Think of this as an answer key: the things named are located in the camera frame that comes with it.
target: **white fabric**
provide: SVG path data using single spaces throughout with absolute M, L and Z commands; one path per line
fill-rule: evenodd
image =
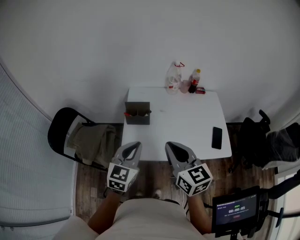
M 96 234 L 78 217 L 72 216 L 55 240 L 212 240 L 215 234 L 202 236 L 190 223 L 184 209 L 156 199 L 133 199 L 117 210 L 111 228 Z M 218 240 L 229 239 L 229 236 Z

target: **chair leg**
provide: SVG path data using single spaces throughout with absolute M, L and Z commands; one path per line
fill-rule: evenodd
M 233 165 L 230 168 L 228 168 L 229 173 L 233 173 L 235 171 L 235 169 L 240 165 L 241 159 L 242 159 L 242 156 L 240 154 L 238 154 L 238 156 L 235 159 Z

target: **wooden floor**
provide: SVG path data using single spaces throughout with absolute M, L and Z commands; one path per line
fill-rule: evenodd
M 236 135 L 234 131 L 239 126 L 228 126 L 231 146 L 236 146 Z M 119 140 L 121 140 L 122 128 L 117 127 Z M 270 188 L 274 185 L 274 170 L 262 171 L 261 168 L 253 166 L 252 169 L 245 170 L 239 166 L 234 173 L 229 173 L 228 168 L 233 163 L 234 157 L 210 159 L 203 162 L 209 167 L 214 180 L 210 188 L 202 194 L 205 203 L 211 205 L 214 196 L 231 194 L 235 188 L 246 189 L 259 185 L 261 188 Z M 182 191 L 177 190 L 172 183 L 170 176 L 172 170 L 167 162 L 139 162 L 140 172 L 137 180 L 122 197 L 122 201 L 135 195 L 137 191 L 144 193 L 146 197 L 151 197 L 156 188 L 162 190 L 162 199 L 172 199 L 180 205 L 186 202 L 186 196 L 183 197 Z M 103 200 L 103 192 L 106 188 L 106 173 L 98 169 L 78 164 L 76 196 L 75 196 L 75 214 L 88 221 L 96 211 Z M 273 209 L 273 202 L 270 202 L 269 209 Z M 266 239 L 270 230 L 270 217 L 264 222 L 262 229 L 255 234 L 253 239 Z

